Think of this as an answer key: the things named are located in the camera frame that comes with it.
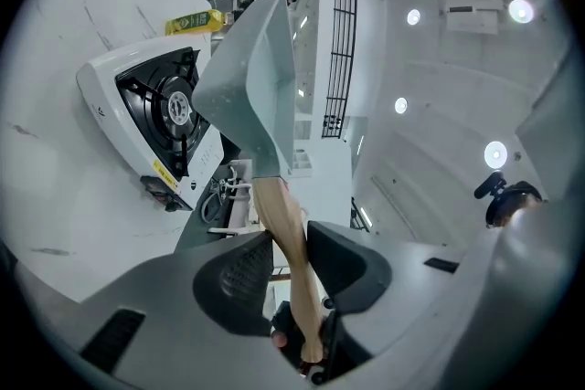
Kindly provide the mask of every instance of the ceiling light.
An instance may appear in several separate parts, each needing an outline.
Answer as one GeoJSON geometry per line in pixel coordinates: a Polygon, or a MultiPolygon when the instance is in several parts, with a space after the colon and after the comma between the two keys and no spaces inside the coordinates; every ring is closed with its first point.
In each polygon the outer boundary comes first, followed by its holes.
{"type": "Polygon", "coordinates": [[[534,18],[534,9],[526,0],[513,0],[508,6],[508,13],[518,23],[528,23],[534,18]]]}
{"type": "Polygon", "coordinates": [[[366,219],[367,223],[369,224],[370,227],[372,227],[372,222],[369,220],[369,216],[366,215],[366,210],[364,210],[364,208],[360,208],[359,211],[362,212],[362,215],[366,219]]]}
{"type": "Polygon", "coordinates": [[[404,114],[404,112],[406,112],[406,109],[409,107],[409,102],[406,101],[406,99],[404,98],[398,98],[396,100],[396,102],[394,103],[394,111],[396,111],[398,114],[404,114]]]}
{"type": "Polygon", "coordinates": [[[492,169],[499,169],[505,164],[508,151],[501,142],[491,142],[485,147],[485,163],[492,169]]]}
{"type": "Polygon", "coordinates": [[[359,145],[357,146],[357,154],[359,154],[359,151],[362,149],[362,142],[364,141],[364,135],[362,135],[362,138],[359,139],[359,145]]]}
{"type": "Polygon", "coordinates": [[[414,10],[410,10],[409,14],[406,15],[406,21],[411,26],[415,26],[420,21],[420,12],[415,8],[414,10]]]}

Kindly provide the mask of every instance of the cooking oil bottle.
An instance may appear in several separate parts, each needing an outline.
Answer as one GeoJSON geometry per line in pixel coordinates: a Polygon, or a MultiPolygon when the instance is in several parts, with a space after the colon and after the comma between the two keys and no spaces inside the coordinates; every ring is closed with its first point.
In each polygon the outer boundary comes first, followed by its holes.
{"type": "Polygon", "coordinates": [[[178,35],[181,33],[213,33],[219,31],[225,25],[233,23],[233,14],[224,14],[219,10],[211,9],[205,12],[180,16],[169,20],[165,24],[165,35],[178,35]]]}

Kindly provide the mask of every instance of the black stove top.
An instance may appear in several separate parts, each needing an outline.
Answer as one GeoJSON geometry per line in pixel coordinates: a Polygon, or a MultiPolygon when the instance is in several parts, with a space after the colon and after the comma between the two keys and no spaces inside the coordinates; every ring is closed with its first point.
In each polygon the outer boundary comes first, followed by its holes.
{"type": "Polygon", "coordinates": [[[171,174],[181,180],[209,123],[191,108],[199,76],[197,55],[185,47],[151,58],[115,78],[140,133],[171,174]]]}

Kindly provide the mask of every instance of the portable gas stove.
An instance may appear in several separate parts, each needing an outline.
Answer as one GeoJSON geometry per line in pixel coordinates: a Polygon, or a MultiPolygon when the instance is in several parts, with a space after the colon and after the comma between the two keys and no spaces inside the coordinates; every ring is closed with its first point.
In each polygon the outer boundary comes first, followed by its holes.
{"type": "Polygon", "coordinates": [[[77,73],[101,129],[166,211],[193,210],[223,158],[218,130],[191,106],[208,61],[202,36],[179,35],[121,47],[77,73]]]}

